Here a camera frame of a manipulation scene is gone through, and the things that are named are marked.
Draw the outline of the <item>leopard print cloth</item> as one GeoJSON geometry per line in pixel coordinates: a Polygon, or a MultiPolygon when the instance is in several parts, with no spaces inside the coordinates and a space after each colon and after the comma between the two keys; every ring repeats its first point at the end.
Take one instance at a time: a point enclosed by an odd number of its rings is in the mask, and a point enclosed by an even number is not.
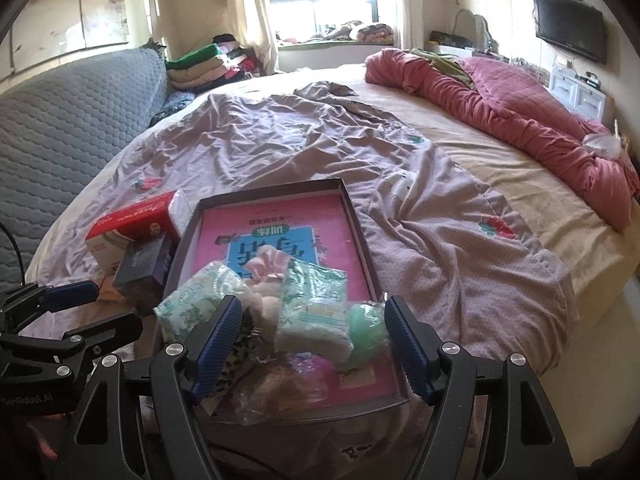
{"type": "Polygon", "coordinates": [[[257,328],[242,330],[232,344],[230,354],[224,362],[213,393],[210,395],[211,398],[222,399],[253,368],[257,362],[259,341],[257,328]]]}

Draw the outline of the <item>green floral tissue pack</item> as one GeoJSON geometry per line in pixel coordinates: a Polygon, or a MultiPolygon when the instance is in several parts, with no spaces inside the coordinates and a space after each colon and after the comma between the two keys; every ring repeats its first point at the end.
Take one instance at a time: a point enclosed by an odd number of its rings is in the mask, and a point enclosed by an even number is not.
{"type": "Polygon", "coordinates": [[[245,281],[224,263],[206,264],[154,308],[163,341],[185,342],[191,330],[208,321],[228,295],[238,298],[243,308],[254,299],[245,281]]]}

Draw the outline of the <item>green round soft ball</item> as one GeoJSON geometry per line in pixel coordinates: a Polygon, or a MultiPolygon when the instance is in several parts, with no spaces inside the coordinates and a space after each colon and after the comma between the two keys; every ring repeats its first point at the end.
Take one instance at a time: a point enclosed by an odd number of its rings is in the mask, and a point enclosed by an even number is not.
{"type": "Polygon", "coordinates": [[[388,344],[384,320],[384,304],[378,302],[354,302],[347,311],[349,338],[352,353],[348,368],[366,365],[378,356],[388,344]]]}

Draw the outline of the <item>cream plush toy pink bow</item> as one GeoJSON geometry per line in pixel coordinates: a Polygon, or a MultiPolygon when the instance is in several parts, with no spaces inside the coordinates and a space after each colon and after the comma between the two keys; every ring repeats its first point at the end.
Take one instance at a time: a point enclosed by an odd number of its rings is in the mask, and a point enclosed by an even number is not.
{"type": "Polygon", "coordinates": [[[284,274],[291,259],[289,254],[272,245],[262,245],[243,266],[250,274],[245,280],[252,291],[248,308],[266,344],[273,344],[277,333],[284,274]]]}

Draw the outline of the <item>green white tissue pack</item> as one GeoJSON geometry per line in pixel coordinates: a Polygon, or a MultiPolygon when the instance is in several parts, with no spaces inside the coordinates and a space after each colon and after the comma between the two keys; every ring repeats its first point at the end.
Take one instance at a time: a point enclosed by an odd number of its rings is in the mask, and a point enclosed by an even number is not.
{"type": "Polygon", "coordinates": [[[343,363],[354,345],[348,326],[345,271],[291,259],[282,287],[274,350],[312,353],[343,363]]]}

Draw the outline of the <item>mauve wrinkled bed sheet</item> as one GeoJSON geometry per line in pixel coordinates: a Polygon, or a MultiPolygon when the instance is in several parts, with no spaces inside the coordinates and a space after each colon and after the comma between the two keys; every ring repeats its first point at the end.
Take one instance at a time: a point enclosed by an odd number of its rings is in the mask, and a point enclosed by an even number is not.
{"type": "Polygon", "coordinates": [[[382,289],[476,356],[520,352],[544,374],[578,319],[570,272],[512,200],[340,84],[265,98],[213,93],[149,128],[55,222],[30,275],[47,284],[96,276],[85,235],[100,214],[139,197],[138,177],[158,177],[191,202],[341,179],[382,289]]]}

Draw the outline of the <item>dark blue small box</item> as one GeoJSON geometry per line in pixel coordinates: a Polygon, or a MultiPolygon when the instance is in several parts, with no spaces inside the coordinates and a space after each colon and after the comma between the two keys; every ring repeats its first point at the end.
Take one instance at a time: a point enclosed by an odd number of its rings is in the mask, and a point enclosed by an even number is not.
{"type": "Polygon", "coordinates": [[[175,243],[167,233],[127,248],[113,286],[140,315],[150,315],[162,301],[174,253],[175,243]]]}

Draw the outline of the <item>red white carton box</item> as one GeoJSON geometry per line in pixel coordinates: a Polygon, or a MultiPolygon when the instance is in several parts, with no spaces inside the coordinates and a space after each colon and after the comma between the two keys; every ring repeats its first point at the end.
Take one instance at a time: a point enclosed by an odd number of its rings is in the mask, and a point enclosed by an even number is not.
{"type": "Polygon", "coordinates": [[[133,242],[167,234],[178,244],[191,217],[192,208],[186,193],[166,192],[99,218],[85,242],[99,269],[110,275],[117,271],[133,242]]]}

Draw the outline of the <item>pink book tray box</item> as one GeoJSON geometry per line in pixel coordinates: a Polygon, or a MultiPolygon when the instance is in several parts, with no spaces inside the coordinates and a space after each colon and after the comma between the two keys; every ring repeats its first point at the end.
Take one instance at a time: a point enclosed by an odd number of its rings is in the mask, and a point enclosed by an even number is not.
{"type": "Polygon", "coordinates": [[[201,200],[154,313],[183,342],[224,296],[243,326],[199,395],[217,422],[334,422],[406,402],[383,292],[345,183],[297,182],[201,200]]]}

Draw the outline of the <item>grey quilted headboard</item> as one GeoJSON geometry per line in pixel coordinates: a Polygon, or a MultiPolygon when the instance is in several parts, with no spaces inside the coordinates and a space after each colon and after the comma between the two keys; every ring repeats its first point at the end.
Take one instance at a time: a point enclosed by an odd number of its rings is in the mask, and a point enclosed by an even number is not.
{"type": "Polygon", "coordinates": [[[50,226],[168,93],[164,59],[150,47],[81,58],[2,93],[2,287],[18,284],[50,226]]]}

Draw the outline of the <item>pink quilted comforter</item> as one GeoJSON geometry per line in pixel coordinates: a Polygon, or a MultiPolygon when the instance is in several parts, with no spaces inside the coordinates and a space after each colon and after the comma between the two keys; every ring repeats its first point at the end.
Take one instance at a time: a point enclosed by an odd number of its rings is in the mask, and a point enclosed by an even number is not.
{"type": "Polygon", "coordinates": [[[369,56],[366,81],[420,96],[465,124],[517,148],[562,180],[615,231],[630,226],[639,179],[624,162],[591,153],[569,133],[485,98],[408,52],[384,49],[369,56]]]}

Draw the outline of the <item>clear plastic bag on comforter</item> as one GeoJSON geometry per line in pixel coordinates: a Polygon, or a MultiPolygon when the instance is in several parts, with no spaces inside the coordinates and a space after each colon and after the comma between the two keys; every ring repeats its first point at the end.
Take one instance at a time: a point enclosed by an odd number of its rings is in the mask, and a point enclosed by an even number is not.
{"type": "Polygon", "coordinates": [[[598,157],[616,160],[623,153],[622,142],[615,134],[594,132],[582,139],[582,146],[598,157]]]}

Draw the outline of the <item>white drawer cabinet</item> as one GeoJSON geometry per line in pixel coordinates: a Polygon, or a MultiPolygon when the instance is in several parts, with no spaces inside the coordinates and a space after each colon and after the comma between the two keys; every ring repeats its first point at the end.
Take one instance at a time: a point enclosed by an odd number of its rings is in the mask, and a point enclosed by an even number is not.
{"type": "Polygon", "coordinates": [[[608,96],[577,77],[552,70],[548,91],[572,113],[602,124],[613,120],[614,108],[608,96]]]}

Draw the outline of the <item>clothes pile on windowsill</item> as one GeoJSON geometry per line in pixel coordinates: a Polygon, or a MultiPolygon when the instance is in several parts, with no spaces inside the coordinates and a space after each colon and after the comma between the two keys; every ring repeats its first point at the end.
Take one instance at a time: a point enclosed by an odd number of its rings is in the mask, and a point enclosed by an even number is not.
{"type": "Polygon", "coordinates": [[[280,46],[294,46],[294,44],[334,44],[347,42],[348,44],[382,44],[392,46],[395,43],[395,31],[390,25],[360,21],[345,22],[337,27],[329,26],[324,32],[303,39],[294,37],[277,37],[280,46]]]}

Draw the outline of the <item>black wall television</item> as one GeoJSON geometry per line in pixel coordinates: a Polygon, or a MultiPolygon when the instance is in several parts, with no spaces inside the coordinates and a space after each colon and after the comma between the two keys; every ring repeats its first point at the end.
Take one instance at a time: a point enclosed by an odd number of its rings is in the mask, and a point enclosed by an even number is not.
{"type": "Polygon", "coordinates": [[[608,62],[603,14],[582,0],[533,0],[536,37],[589,61],[608,62]]]}

